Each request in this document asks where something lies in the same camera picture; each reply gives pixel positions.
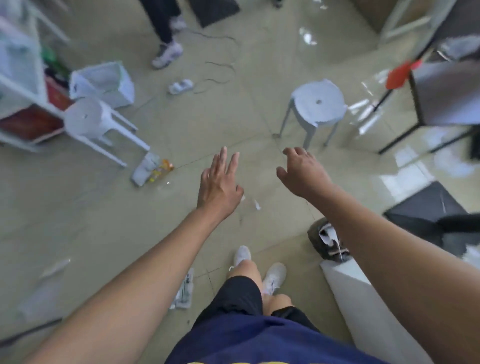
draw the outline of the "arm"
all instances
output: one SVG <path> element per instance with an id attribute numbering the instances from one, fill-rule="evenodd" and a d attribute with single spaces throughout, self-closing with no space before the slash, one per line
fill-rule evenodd
<path id="1" fill-rule="evenodd" d="M 29 359 L 30 364 L 134 363 L 167 313 L 205 240 L 238 206 L 239 155 L 227 149 L 202 174 L 198 207 L 102 288 Z"/>
<path id="2" fill-rule="evenodd" d="M 436 363 L 480 363 L 480 271 L 402 230 L 334 185 L 301 148 L 277 176 L 335 227 L 402 326 Z"/>

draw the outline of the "black shorts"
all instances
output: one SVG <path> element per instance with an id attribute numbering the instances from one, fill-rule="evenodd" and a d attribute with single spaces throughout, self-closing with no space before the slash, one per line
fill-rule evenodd
<path id="1" fill-rule="evenodd" d="M 212 303 L 198 316 L 193 327 L 213 317 L 228 314 L 263 315 L 262 294 L 253 280 L 243 276 L 229 278 L 220 288 Z M 320 332 L 308 317 L 296 307 L 291 306 L 276 310 L 272 313 L 272 316 L 294 321 Z"/>

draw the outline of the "trash bin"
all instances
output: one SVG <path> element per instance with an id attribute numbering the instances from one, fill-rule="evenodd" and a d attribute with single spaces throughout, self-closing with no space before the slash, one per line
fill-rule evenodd
<path id="1" fill-rule="evenodd" d="M 135 86 L 120 62 L 109 62 L 74 71 L 70 79 L 70 98 L 97 97 L 113 109 L 135 101 Z"/>

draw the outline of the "shoe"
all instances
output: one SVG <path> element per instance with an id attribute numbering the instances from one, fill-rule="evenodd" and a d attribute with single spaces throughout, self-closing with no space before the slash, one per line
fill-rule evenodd
<path id="1" fill-rule="evenodd" d="M 287 277 L 287 267 L 282 263 L 273 264 L 267 272 L 264 279 L 264 293 L 273 295 L 275 290 L 285 282 Z"/>
<path id="2" fill-rule="evenodd" d="M 160 51 L 156 55 L 156 58 L 152 61 L 152 66 L 158 70 L 161 70 L 179 58 L 182 54 L 183 48 L 176 41 L 173 41 L 167 45 L 161 44 Z"/>
<path id="3" fill-rule="evenodd" d="M 242 245 L 237 252 L 235 253 L 235 258 L 233 258 L 233 266 L 230 267 L 228 271 L 231 271 L 233 268 L 237 267 L 244 260 L 252 260 L 252 254 L 250 249 L 245 245 Z"/>
<path id="4" fill-rule="evenodd" d="M 179 33 L 182 30 L 187 29 L 187 23 L 185 23 L 182 15 L 174 16 L 170 19 L 170 29 L 173 33 Z"/>

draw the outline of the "white plastic stool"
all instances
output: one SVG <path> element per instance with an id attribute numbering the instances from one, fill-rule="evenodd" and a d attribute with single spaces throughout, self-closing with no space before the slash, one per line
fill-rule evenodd
<path id="1" fill-rule="evenodd" d="M 338 122 L 344 118 L 347 112 L 347 106 L 342 91 L 329 80 L 302 85 L 293 92 L 290 98 L 287 114 L 278 135 L 280 138 L 287 124 L 290 110 L 293 110 L 297 121 L 307 132 L 307 137 L 303 142 L 303 149 L 307 150 L 319 126 L 334 125 L 324 143 L 324 146 L 328 146 L 336 132 Z"/>
<path id="2" fill-rule="evenodd" d="M 99 147 L 92 142 L 92 139 L 96 139 L 108 146 L 113 146 L 113 143 L 108 140 L 104 134 L 109 130 L 114 129 L 146 151 L 150 150 L 150 146 L 116 122 L 113 119 L 113 116 L 123 121 L 132 129 L 138 130 L 135 125 L 112 109 L 105 102 L 96 98 L 82 98 L 65 111 L 65 131 L 72 138 L 87 144 L 97 152 L 102 153 L 104 156 L 114 160 L 121 166 L 126 167 L 127 164 L 125 162 Z"/>

